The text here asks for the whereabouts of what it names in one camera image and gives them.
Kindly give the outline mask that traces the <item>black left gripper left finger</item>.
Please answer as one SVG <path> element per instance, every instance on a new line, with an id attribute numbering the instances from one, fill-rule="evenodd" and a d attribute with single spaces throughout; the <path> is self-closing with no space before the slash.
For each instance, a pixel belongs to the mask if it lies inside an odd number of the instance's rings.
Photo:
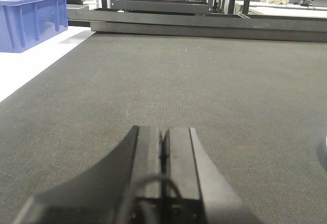
<path id="1" fill-rule="evenodd" d="M 160 173 L 161 140 L 158 128 L 133 126 L 97 164 L 29 198 L 14 223 L 113 223 L 129 185 Z"/>

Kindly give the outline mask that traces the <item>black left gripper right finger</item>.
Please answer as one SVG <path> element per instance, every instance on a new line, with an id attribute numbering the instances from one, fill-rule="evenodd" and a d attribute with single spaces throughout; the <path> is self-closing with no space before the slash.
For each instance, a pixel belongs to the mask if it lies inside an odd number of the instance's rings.
<path id="1" fill-rule="evenodd" d="M 185 204 L 188 223 L 262 223 L 203 148 L 194 128 L 166 131 L 166 170 Z"/>

